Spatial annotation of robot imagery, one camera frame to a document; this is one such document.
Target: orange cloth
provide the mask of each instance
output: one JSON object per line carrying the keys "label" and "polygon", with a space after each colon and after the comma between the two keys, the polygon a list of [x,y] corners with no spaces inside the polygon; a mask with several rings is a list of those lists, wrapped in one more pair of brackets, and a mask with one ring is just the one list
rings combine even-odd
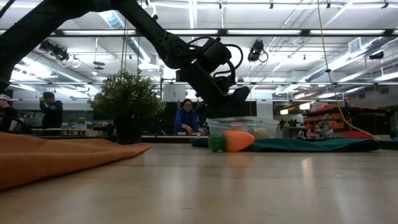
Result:
{"label": "orange cloth", "polygon": [[151,148],[105,139],[45,140],[0,133],[0,190],[136,156]]}

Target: green plant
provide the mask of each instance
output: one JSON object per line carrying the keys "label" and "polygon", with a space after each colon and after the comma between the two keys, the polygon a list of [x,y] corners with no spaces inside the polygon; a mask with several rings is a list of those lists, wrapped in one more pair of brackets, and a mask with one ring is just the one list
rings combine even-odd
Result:
{"label": "green plant", "polygon": [[156,97],[156,84],[139,73],[121,70],[103,83],[102,90],[94,100],[89,100],[89,104],[110,118],[150,118],[165,108],[165,104]]}

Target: woman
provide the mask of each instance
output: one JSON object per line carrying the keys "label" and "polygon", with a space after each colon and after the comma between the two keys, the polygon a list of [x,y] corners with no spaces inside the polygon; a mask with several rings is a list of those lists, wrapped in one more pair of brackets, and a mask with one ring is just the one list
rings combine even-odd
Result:
{"label": "woman", "polygon": [[192,109],[192,101],[185,99],[182,102],[183,108],[177,111],[174,121],[174,133],[186,132],[187,134],[197,133],[200,130],[199,118]]}
{"label": "woman", "polygon": [[18,118],[18,111],[15,110],[12,106],[11,98],[7,95],[0,95],[0,114],[6,115],[7,117],[0,116],[0,130],[8,130],[14,131],[17,126],[17,121],[14,121],[12,118]]}

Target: blue shirt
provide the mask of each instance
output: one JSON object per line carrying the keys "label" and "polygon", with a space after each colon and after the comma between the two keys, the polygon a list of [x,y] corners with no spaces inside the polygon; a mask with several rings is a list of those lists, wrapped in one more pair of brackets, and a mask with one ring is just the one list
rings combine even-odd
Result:
{"label": "blue shirt", "polygon": [[182,125],[186,124],[192,128],[194,133],[198,132],[199,130],[199,118],[194,110],[186,112],[183,108],[177,111],[175,115],[174,121],[174,133],[177,132],[186,132],[185,129],[182,128]]}

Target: green mat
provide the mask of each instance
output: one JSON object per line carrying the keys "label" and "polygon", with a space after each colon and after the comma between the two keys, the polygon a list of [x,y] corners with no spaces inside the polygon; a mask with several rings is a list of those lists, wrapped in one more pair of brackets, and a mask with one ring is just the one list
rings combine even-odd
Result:
{"label": "green mat", "polygon": [[[194,147],[208,147],[207,138],[191,139]],[[245,149],[249,152],[367,152],[379,149],[373,139],[333,139],[308,142],[299,139],[260,139]]]}

